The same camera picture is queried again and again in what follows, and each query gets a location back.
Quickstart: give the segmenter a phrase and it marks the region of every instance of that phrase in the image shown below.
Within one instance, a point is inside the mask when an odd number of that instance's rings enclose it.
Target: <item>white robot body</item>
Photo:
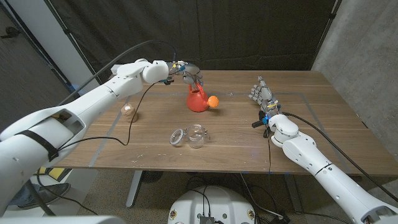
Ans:
[[[203,193],[205,186],[195,190]],[[240,194],[233,190],[220,186],[208,186],[205,190],[210,203],[211,215],[214,221],[221,221],[224,224],[247,223],[253,224],[254,212],[251,204]],[[209,207],[205,199],[205,216],[208,217]],[[203,195],[195,191],[188,191],[174,202],[170,209],[168,224],[176,223],[199,223],[203,216]]]

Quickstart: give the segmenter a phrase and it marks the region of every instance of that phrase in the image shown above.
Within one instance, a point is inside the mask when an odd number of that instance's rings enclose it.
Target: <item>red pitcher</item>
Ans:
[[[205,111],[209,106],[215,108],[218,106],[218,98],[216,96],[207,97],[207,94],[196,83],[197,90],[192,90],[192,86],[188,86],[187,106],[194,112]]]

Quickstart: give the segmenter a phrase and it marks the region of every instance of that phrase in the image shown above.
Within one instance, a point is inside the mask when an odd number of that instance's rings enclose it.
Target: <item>clear plastic container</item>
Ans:
[[[194,124],[187,128],[188,143],[194,149],[204,145],[206,135],[207,131],[200,124]]]
[[[170,143],[173,146],[181,146],[181,142],[188,141],[189,146],[198,149],[204,145],[206,137],[208,137],[207,130],[200,124],[193,124],[187,129],[175,130],[170,137]]]

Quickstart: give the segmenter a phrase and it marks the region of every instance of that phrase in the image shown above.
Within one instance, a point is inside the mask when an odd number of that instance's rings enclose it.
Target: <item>table surface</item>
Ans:
[[[308,174],[290,161],[282,149],[262,137],[265,126],[252,128],[258,121],[259,105],[248,98],[257,76],[262,75],[276,94],[281,110],[315,124],[366,172],[372,175],[398,175],[398,163],[320,72],[291,71],[202,71],[204,90],[220,100],[217,108],[202,113],[186,106],[188,86],[181,77],[165,86],[154,85],[145,95],[133,123],[127,146],[98,139],[80,143],[57,167],[172,170],[200,172],[268,172]],[[120,114],[128,101],[136,106],[144,89],[118,101],[89,128],[86,138],[111,136],[127,141],[129,123]],[[307,124],[289,117],[301,132],[317,142],[319,150],[348,174],[360,174],[319,133]],[[210,135],[205,145],[191,148],[170,145],[178,128],[201,124]]]

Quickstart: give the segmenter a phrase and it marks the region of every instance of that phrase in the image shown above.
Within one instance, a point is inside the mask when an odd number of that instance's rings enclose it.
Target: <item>black curtain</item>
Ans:
[[[127,48],[166,40],[202,70],[308,70],[335,1],[51,1],[97,71]],[[171,60],[152,44],[125,56]],[[100,77],[105,81],[109,74]]]

